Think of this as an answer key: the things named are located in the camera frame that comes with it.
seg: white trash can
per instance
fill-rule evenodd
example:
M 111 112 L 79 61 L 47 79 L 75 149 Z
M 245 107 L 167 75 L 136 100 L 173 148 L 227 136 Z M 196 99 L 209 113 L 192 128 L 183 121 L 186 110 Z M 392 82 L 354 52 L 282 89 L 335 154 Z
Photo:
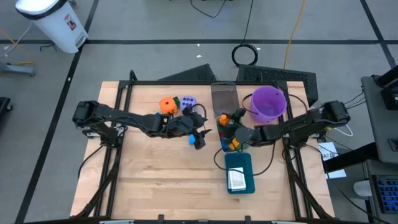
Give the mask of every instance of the white trash can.
M 66 53 L 78 52 L 88 39 L 85 28 L 67 0 L 18 0 L 16 9 Z

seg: teal tray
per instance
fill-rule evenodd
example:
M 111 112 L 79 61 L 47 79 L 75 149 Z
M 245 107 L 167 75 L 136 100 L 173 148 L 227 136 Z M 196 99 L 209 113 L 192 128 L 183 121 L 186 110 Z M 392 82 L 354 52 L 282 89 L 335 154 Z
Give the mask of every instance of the teal tray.
M 225 154 L 226 171 L 226 188 L 230 194 L 253 194 L 256 191 L 254 186 L 253 169 L 251 166 L 251 156 L 248 153 L 227 153 Z M 244 181 L 246 182 L 246 189 L 239 191 L 232 191 L 228 188 L 228 169 L 243 167 Z

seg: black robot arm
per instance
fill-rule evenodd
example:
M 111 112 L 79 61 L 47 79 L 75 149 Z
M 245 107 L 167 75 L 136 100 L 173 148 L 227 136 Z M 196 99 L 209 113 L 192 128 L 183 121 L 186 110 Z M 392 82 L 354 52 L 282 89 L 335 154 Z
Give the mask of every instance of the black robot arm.
M 205 134 L 211 130 L 198 132 L 197 129 L 202 127 L 207 119 L 189 108 L 185 108 L 182 113 L 183 116 L 175 118 L 167 114 L 139 115 L 110 108 L 97 101 L 81 101 L 72 121 L 76 127 L 83 129 L 86 136 L 88 133 L 98 133 L 101 143 L 106 146 L 114 147 L 119 144 L 119 130 L 105 124 L 112 121 L 121 126 L 139 128 L 151 138 L 177 138 L 192 134 L 195 137 L 195 148 L 201 149 L 205 146 Z
M 326 127 L 346 125 L 350 116 L 342 102 L 325 103 L 321 109 L 309 110 L 305 114 L 281 124 L 258 125 L 254 129 L 238 127 L 235 137 L 238 142 L 246 142 L 250 146 L 270 145 L 287 135 L 291 146 L 305 144 L 309 136 L 322 132 Z

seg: purple dice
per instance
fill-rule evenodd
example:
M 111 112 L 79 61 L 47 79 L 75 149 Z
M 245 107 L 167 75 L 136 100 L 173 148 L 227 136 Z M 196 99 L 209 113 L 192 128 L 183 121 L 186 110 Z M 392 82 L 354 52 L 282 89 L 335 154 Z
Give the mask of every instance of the purple dice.
M 186 107 L 191 107 L 197 103 L 197 99 L 193 96 L 183 96 L 181 99 L 180 108 L 183 111 Z

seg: wooden tabletop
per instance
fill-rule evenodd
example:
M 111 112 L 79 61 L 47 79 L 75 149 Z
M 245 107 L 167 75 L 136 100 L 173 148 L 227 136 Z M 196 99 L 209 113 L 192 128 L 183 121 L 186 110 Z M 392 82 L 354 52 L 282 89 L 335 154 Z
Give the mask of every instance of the wooden tabletop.
M 252 93 L 258 86 L 238 85 L 238 98 Z M 289 93 L 307 102 L 302 82 L 288 82 Z M 115 104 L 118 82 L 103 82 L 98 97 L 100 103 Z M 274 161 L 265 173 L 254 178 L 256 191 L 249 195 L 227 192 L 226 173 L 213 163 L 214 153 L 221 147 L 209 85 L 135 85 L 129 112 L 154 114 L 160 111 L 159 100 L 166 96 L 194 96 L 208 114 L 206 146 L 200 150 L 188 144 L 188 137 L 175 139 L 149 138 L 138 129 L 129 128 L 124 138 L 121 165 L 114 199 L 113 219 L 167 220 L 294 220 L 286 164 L 282 158 L 282 143 L 275 147 Z M 294 116 L 305 112 L 299 100 L 290 98 Z M 255 123 L 249 113 L 243 124 Z M 85 157 L 98 148 L 98 138 L 89 139 Z M 317 146 L 314 139 L 309 145 Z M 83 209 L 98 189 L 105 150 L 97 153 L 81 171 L 71 215 Z M 263 170 L 271 158 L 272 146 L 249 148 L 253 172 Z M 319 152 L 310 147 L 301 150 L 308 189 L 330 215 L 334 215 Z M 224 166 L 220 153 L 217 161 Z M 301 214 L 305 216 L 302 194 L 297 187 Z M 104 214 L 108 191 L 104 194 L 101 214 Z

